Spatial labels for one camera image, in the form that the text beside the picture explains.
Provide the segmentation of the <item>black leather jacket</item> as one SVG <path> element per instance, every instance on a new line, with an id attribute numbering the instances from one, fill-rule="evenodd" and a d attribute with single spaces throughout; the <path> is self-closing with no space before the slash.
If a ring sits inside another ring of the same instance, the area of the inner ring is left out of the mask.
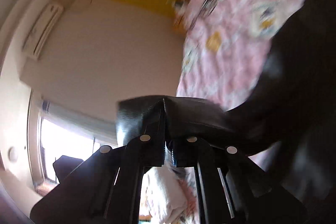
<path id="1" fill-rule="evenodd" d="M 158 109 L 169 148 L 194 136 L 246 156 L 271 149 L 262 167 L 303 203 L 309 222 L 335 221 L 335 0 L 305 0 L 285 22 L 241 105 L 224 111 L 198 98 L 121 101 L 119 143 L 150 132 Z"/>

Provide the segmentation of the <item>white window blind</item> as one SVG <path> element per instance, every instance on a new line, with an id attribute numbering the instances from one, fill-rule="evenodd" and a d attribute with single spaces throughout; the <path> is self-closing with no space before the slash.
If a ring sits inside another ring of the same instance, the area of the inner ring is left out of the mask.
<path id="1" fill-rule="evenodd" d="M 116 124 L 91 117 L 78 111 L 69 110 L 48 100 L 42 100 L 43 116 L 69 130 L 76 130 L 117 146 Z"/>

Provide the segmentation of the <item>pink patterned bed quilt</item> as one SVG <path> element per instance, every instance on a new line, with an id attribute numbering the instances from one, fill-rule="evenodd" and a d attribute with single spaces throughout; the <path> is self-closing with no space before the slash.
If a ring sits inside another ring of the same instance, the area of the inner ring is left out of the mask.
<path id="1" fill-rule="evenodd" d="M 258 82 L 273 37 L 304 1 L 190 0 L 189 29 L 175 97 L 207 100 L 224 111 L 241 105 Z M 167 128 L 165 132 L 167 147 Z M 168 147 L 167 151 L 171 170 L 188 168 L 174 166 Z M 270 153 L 271 149 L 266 149 L 243 155 L 266 173 L 262 163 Z M 311 223 L 308 211 L 305 223 Z"/>

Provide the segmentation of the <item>wooden nightstand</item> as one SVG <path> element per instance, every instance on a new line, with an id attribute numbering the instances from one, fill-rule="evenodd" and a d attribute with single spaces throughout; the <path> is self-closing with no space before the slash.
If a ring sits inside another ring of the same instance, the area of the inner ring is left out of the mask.
<path id="1" fill-rule="evenodd" d="M 185 36 L 189 29 L 189 0 L 175 0 L 173 2 L 173 9 L 173 30 Z"/>

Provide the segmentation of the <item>white wall air conditioner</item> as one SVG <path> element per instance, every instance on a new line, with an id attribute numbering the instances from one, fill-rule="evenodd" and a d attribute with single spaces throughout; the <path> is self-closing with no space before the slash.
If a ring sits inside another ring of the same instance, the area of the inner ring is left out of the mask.
<path id="1" fill-rule="evenodd" d="M 64 7 L 60 3 L 52 2 L 46 5 L 39 14 L 23 44 L 22 51 L 27 57 L 33 60 L 39 59 L 51 31 L 63 11 Z"/>

